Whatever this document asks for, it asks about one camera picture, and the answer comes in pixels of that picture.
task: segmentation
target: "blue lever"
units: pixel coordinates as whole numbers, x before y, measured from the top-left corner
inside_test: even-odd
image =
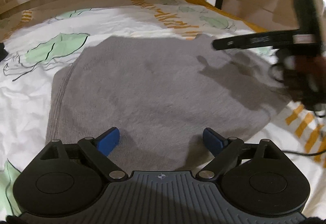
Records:
[[[216,157],[228,145],[228,140],[207,127],[203,131],[203,142],[205,147]]]
[[[108,131],[95,139],[96,148],[99,152],[108,156],[116,145],[119,144],[120,131],[116,127],[111,127]]]

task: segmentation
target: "silver rivet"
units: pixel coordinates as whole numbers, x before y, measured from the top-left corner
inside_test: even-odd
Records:
[[[199,172],[199,176],[204,179],[211,179],[215,176],[215,174],[210,170],[202,170]]]
[[[124,178],[126,174],[123,172],[123,171],[120,171],[120,170],[114,170],[112,172],[110,172],[109,176],[112,178],[112,179],[121,179],[121,178]]]

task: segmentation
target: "gray towel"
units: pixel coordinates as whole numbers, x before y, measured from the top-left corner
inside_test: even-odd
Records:
[[[132,170],[195,170],[212,156],[211,127],[248,139],[289,102],[250,51],[213,51],[212,38],[110,37],[85,49],[53,80],[46,141],[76,143],[112,126],[120,144],[109,158]]]

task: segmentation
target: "white bed sheet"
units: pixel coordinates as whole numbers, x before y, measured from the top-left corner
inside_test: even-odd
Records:
[[[191,5],[184,0],[143,0],[145,3],[141,3],[142,0],[105,0],[105,2],[107,6],[123,7],[69,12],[41,23],[38,22],[44,16],[50,13],[53,16],[63,9],[24,13],[25,18],[33,19],[35,25],[14,32],[6,40],[6,50],[10,55],[7,61],[0,63],[1,69],[4,70],[0,73],[0,169],[6,169],[9,160],[21,171],[44,147],[53,76],[60,68],[72,63],[84,48],[91,48],[111,35],[191,38],[198,32],[217,37],[252,32],[241,21],[233,21],[203,6]],[[5,29],[9,28],[14,20],[15,17],[12,17],[11,21],[7,21]],[[81,33],[88,35],[84,35],[86,41],[78,49],[83,41],[83,35],[77,34]],[[63,49],[70,48],[71,45],[65,44],[71,43],[72,40],[63,43],[64,41],[60,42],[60,38],[64,40],[69,37],[72,37],[73,50],[76,50],[67,55],[69,52],[65,53]],[[48,41],[53,38],[56,47],[53,50],[57,52],[55,54],[51,53],[53,50],[48,52],[52,44]],[[259,49],[256,52],[267,55],[267,59],[273,60],[273,57],[268,56],[271,53],[270,49]],[[253,136],[250,143],[257,143],[262,138],[270,138],[281,149],[304,151],[304,146],[310,138],[311,131],[316,128],[316,124],[310,122],[300,138],[294,136],[293,133],[307,115],[303,110],[290,125],[287,125],[286,118],[292,115],[297,107],[298,104],[290,103],[271,123]],[[320,139],[316,139],[310,152],[317,151],[320,145]],[[326,182],[325,170],[322,168],[325,156],[319,163],[310,158],[290,157],[311,185],[311,196],[304,214],[326,218]],[[5,175],[6,173],[7,170],[2,173],[2,176],[0,174],[0,182],[8,180],[10,176],[12,178],[13,175]],[[1,186],[0,183],[0,197],[4,197],[5,188],[9,190],[10,195],[12,184]],[[0,198],[0,220],[4,219],[6,214],[11,214],[11,208],[6,199]]]

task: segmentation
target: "black cable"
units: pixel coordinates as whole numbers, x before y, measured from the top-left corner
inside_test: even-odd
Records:
[[[313,156],[318,156],[326,153],[326,149],[323,151],[319,151],[316,153],[304,153],[304,152],[297,152],[297,151],[291,151],[291,150],[282,150],[283,153],[288,153],[288,154],[295,154],[299,156],[306,156],[306,157],[313,157]]]

